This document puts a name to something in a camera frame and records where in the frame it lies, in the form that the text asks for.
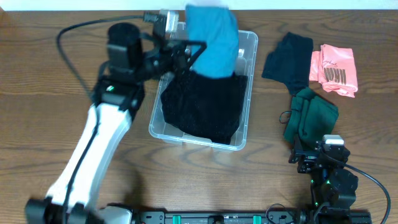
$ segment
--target green tape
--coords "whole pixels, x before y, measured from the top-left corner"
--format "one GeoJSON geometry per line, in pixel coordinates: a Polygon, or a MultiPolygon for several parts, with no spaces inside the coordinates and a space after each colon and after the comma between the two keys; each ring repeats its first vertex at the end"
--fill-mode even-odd
{"type": "Polygon", "coordinates": [[[181,224],[181,216],[180,215],[173,216],[173,224],[181,224]]]}
{"type": "Polygon", "coordinates": [[[254,215],[253,216],[253,224],[261,224],[261,216],[254,215]]]}

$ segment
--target black cloth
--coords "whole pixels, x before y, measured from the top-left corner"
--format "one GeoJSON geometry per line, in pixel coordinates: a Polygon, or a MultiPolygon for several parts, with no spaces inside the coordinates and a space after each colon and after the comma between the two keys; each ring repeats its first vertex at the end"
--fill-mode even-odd
{"type": "Polygon", "coordinates": [[[161,94],[166,123],[193,136],[230,144],[239,128],[248,78],[211,79],[194,71],[175,77],[161,94]]]}
{"type": "Polygon", "coordinates": [[[284,83],[291,95],[308,87],[313,41],[287,33],[275,51],[267,56],[263,78],[284,83]]]}

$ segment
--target wooden table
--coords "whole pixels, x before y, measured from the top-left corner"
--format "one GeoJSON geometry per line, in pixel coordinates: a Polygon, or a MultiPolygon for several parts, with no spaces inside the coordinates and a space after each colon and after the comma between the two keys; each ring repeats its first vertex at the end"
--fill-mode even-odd
{"type": "MultiPolygon", "coordinates": [[[[132,12],[7,12],[0,25],[0,222],[24,223],[24,205],[42,198],[68,162],[90,105],[58,56],[55,36],[66,26],[132,12]]],[[[334,133],[351,151],[349,163],[389,190],[388,223],[398,222],[398,14],[396,11],[239,11],[241,30],[259,36],[246,147],[235,153],[166,144],[148,133],[157,82],[108,169],[98,206],[125,202],[167,210],[265,210],[272,203],[310,203],[310,176],[287,162],[282,111],[286,87],[261,78],[266,55],[291,31],[321,44],[354,50],[356,98],[310,87],[339,107],[334,133]]],[[[134,21],[150,32],[151,25],[134,21]]],[[[72,31],[63,44],[90,86],[107,59],[101,24],[72,31]]],[[[352,208],[368,209],[379,223],[386,209],[382,190],[358,174],[352,208]]]]}

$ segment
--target pink folded fabric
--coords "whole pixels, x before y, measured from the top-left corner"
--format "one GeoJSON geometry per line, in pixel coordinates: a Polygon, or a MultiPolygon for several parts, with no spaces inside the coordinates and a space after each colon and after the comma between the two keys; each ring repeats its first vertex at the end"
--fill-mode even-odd
{"type": "Polygon", "coordinates": [[[324,44],[320,52],[312,52],[310,81],[318,81],[327,92],[355,97],[358,82],[353,50],[324,44]]]}

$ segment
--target robotic arm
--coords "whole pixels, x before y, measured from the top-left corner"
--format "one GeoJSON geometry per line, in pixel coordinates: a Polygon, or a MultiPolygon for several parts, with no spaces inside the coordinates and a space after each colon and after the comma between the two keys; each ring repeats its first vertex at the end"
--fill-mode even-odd
{"type": "Polygon", "coordinates": [[[58,180],[44,200],[30,199],[25,207],[28,223],[121,223],[121,224],[318,224],[371,223],[370,213],[349,209],[354,203],[358,178],[344,166],[349,151],[339,136],[325,136],[317,148],[306,149],[295,137],[290,163],[298,162],[299,173],[312,176],[312,204],[307,209],[284,209],[243,213],[168,213],[133,211],[122,205],[109,204],[95,210],[101,182],[120,140],[129,130],[144,99],[144,81],[167,72],[183,75],[206,49],[204,42],[167,40],[178,17],[164,11],[146,14],[154,22],[153,35],[143,34],[129,23],[111,26],[107,44],[109,61],[100,66],[93,91],[93,105],[78,145],[58,180]],[[141,39],[154,43],[143,52],[141,39]],[[199,45],[195,54],[187,55],[189,45],[199,45]],[[108,67],[109,75],[104,75],[108,67]]]}

